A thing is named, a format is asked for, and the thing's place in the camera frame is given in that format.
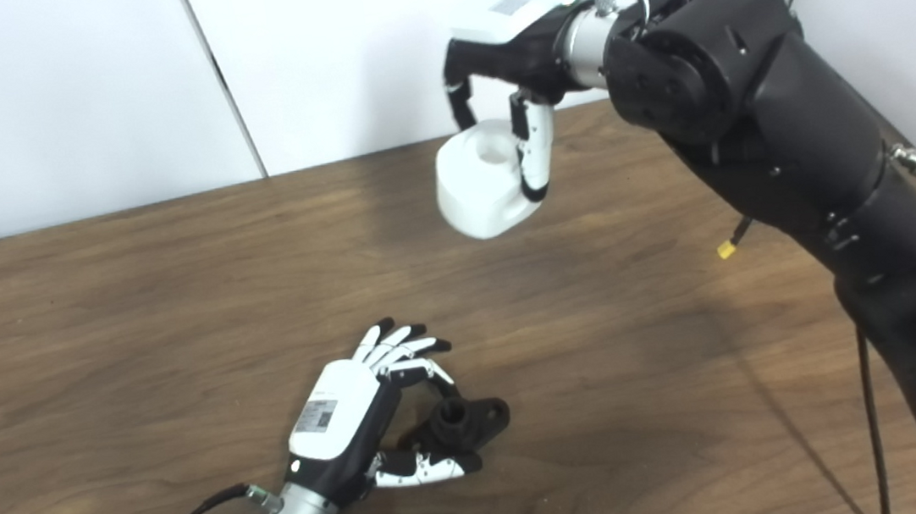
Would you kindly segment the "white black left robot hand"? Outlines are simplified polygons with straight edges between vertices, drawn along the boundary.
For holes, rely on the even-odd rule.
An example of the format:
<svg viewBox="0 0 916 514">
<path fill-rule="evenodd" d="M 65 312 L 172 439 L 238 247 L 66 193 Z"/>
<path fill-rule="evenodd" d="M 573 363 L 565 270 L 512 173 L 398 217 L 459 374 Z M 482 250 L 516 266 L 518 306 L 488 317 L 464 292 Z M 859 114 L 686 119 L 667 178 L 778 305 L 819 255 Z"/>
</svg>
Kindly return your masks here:
<svg viewBox="0 0 916 514">
<path fill-rule="evenodd" d="M 325 365 L 290 431 L 288 487 L 303 488 L 342 509 L 373 488 L 443 483 L 483 468 L 478 453 L 381 446 L 403 390 L 428 382 L 441 395 L 459 391 L 431 359 L 449 351 L 451 343 L 426 333 L 422 323 L 396 326 L 386 317 L 367 330 L 354 353 Z"/>
</svg>

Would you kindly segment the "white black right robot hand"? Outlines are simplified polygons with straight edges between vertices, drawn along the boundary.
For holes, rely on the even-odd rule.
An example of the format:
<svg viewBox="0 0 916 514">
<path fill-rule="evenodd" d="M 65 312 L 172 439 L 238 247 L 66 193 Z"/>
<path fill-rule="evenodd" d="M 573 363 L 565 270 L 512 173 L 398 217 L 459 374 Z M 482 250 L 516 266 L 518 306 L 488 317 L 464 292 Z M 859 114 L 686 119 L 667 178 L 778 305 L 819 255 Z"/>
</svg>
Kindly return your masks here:
<svg viewBox="0 0 916 514">
<path fill-rule="evenodd" d="M 594 0 L 492 0 L 470 4 L 450 30 L 443 76 L 457 129 L 475 127 L 474 76 L 509 82 L 510 132 L 520 189 L 531 202 L 548 195 L 553 112 L 568 93 L 588 91 L 571 68 L 567 43 L 574 20 Z"/>
</svg>

